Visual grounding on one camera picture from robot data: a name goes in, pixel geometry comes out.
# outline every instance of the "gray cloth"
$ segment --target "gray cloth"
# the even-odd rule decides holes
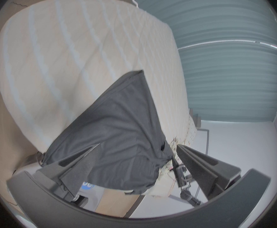
[[[159,169],[172,159],[143,71],[129,72],[111,85],[54,140],[43,165],[97,143],[99,159],[83,181],[132,194],[152,187]]]

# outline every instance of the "floor crack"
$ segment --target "floor crack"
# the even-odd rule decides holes
[[[27,5],[22,5],[22,4],[20,4],[20,3],[16,3],[16,2],[11,2],[11,3],[14,3],[14,4],[16,4],[16,5],[20,5],[20,6],[22,6],[22,7],[27,7]]]

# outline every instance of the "green curtain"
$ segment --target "green curtain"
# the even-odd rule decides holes
[[[277,22],[265,0],[135,0],[167,23],[188,104],[203,120],[273,121]]]

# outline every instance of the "blue logo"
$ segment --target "blue logo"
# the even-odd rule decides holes
[[[89,189],[94,188],[94,186],[95,185],[93,185],[93,184],[90,184],[88,182],[84,182],[83,185],[82,185],[82,189],[89,190]]]

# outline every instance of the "teal curtain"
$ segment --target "teal curtain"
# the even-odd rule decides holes
[[[273,121],[277,22],[265,0],[135,0],[167,23],[188,104],[203,120]]]

